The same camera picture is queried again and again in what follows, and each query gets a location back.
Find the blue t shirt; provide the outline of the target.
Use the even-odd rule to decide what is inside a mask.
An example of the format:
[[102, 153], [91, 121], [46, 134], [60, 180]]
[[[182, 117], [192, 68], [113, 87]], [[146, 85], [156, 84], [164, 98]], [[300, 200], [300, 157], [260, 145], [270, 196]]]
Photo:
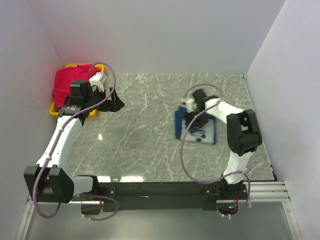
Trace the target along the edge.
[[[184, 106], [179, 106], [175, 111], [174, 116], [174, 129], [175, 138], [182, 140], [188, 125], [184, 120], [183, 114], [187, 113], [187, 109]], [[190, 131], [185, 137], [186, 142], [195, 142], [200, 144], [215, 145], [217, 143], [217, 127], [216, 118], [212, 115], [207, 116], [208, 122], [203, 127], [197, 127], [194, 133]]]

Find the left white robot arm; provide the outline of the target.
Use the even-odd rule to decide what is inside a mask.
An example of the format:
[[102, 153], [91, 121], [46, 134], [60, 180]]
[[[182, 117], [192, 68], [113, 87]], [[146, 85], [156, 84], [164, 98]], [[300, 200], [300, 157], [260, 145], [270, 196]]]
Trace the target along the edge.
[[32, 200], [45, 203], [69, 203], [74, 196], [83, 195], [88, 201], [100, 195], [98, 178], [80, 175], [71, 178], [64, 171], [73, 144], [89, 113], [117, 112], [124, 107], [115, 88], [107, 93], [98, 84], [76, 80], [70, 84], [70, 94], [58, 111], [52, 138], [35, 166], [26, 167], [23, 176]]

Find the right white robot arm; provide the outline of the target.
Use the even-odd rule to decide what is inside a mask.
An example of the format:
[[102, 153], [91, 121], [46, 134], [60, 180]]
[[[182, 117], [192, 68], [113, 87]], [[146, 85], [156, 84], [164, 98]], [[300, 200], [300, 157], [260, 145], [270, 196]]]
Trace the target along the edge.
[[226, 200], [232, 199], [243, 184], [244, 173], [251, 156], [263, 142], [256, 113], [252, 109], [230, 105], [221, 97], [208, 96], [203, 89], [194, 91], [191, 98], [182, 100], [182, 104], [186, 109], [182, 115], [186, 125], [182, 141], [200, 130], [212, 130], [215, 138], [216, 124], [210, 117], [226, 125], [230, 155], [227, 167], [219, 180], [219, 193]]

